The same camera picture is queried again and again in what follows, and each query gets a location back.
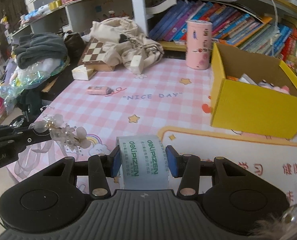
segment open box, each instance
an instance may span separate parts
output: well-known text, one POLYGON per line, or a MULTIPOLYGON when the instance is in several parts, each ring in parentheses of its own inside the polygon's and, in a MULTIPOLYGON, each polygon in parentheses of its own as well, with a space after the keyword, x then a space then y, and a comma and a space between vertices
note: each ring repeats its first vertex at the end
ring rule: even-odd
POLYGON ((212 70, 211 126, 286 139, 297 134, 297 77, 283 61, 214 43, 212 70), (226 78, 244 73, 257 84, 287 86, 290 95, 226 78))

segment chessboard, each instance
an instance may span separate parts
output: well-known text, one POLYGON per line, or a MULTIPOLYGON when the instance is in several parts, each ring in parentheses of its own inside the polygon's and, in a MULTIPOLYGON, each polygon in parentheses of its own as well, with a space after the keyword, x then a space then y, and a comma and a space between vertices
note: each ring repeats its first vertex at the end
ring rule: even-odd
POLYGON ((103 43, 96 38, 92 38, 87 44, 79 65, 92 66, 94 71, 114 71, 114 66, 109 66, 103 62, 105 51, 102 49, 103 43))

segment beige cloth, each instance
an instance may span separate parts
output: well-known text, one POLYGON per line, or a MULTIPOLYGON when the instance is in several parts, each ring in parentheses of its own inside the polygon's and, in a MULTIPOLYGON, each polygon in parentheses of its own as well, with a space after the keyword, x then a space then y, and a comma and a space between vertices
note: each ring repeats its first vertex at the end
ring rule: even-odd
POLYGON ((147 38, 133 20, 125 18, 93 22, 90 36, 104 44, 104 63, 109 66, 123 64, 133 74, 141 74, 139 68, 130 67, 134 55, 142 56, 146 68, 158 62, 164 54, 161 44, 147 38))

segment pink canister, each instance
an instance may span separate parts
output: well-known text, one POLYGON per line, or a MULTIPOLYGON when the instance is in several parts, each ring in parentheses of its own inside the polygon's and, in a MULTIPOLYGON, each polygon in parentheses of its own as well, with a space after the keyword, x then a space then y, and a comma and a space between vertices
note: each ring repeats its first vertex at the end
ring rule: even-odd
POLYGON ((212 23, 200 20, 188 21, 186 65, 197 70, 210 66, 212 23))

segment red heart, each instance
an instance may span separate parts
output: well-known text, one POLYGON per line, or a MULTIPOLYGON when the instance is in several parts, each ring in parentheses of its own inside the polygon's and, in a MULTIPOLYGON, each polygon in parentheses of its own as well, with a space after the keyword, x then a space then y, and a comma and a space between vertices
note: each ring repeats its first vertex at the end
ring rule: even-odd
POLYGON ((208 104, 202 104, 202 110, 204 113, 209 114, 212 111, 212 108, 208 104))

